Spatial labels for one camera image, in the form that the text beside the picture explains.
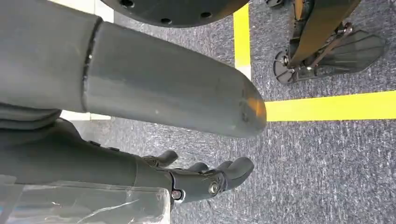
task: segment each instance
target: clear plastic sheet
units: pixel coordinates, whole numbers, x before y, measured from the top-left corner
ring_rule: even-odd
[[[12,184],[0,176],[0,224],[169,224],[166,189]]]

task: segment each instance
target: black circular base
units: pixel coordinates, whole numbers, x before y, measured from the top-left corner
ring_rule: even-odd
[[[102,0],[134,20],[160,27],[205,25],[234,13],[249,0]]]
[[[281,51],[276,55],[273,65],[274,75],[282,84],[292,83],[295,74],[294,70],[287,68],[285,60],[288,60],[288,56],[285,51]]]

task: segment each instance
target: yellow floor tape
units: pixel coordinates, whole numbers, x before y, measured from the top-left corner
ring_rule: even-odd
[[[235,67],[251,79],[249,5],[246,4],[233,14]]]
[[[267,121],[396,119],[396,91],[266,102]]]

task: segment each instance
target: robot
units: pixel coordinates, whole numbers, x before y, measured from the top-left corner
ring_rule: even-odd
[[[217,21],[248,2],[102,1],[132,19],[172,28]],[[267,2],[279,6],[283,1]],[[383,39],[342,23],[358,4],[295,0],[293,37],[275,59],[276,78],[289,84],[359,71],[380,57]],[[173,151],[139,157],[104,148],[81,139],[72,123],[59,118],[62,110],[93,112],[254,136],[265,127],[265,104],[236,69],[46,0],[6,0],[0,15],[0,184],[161,188],[173,204],[215,197],[241,185],[253,171],[245,157],[214,169],[204,163],[169,169],[177,159]],[[322,68],[331,72],[318,74]],[[1,195],[0,201],[17,201],[24,188],[13,192],[15,197]],[[95,210],[94,204],[85,206]],[[12,211],[13,206],[2,208],[0,221]]]

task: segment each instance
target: mounting hole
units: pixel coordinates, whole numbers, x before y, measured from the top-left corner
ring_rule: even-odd
[[[170,19],[168,19],[168,18],[163,18],[163,19],[161,19],[161,23],[162,23],[162,24],[171,24],[171,23],[172,23],[172,20],[170,20]]]
[[[120,0],[120,4],[125,8],[135,7],[135,3],[132,0]]]
[[[204,19],[206,19],[206,18],[210,18],[212,16],[212,14],[211,13],[209,13],[209,12],[204,12],[204,13],[201,13],[201,18],[204,18]]]

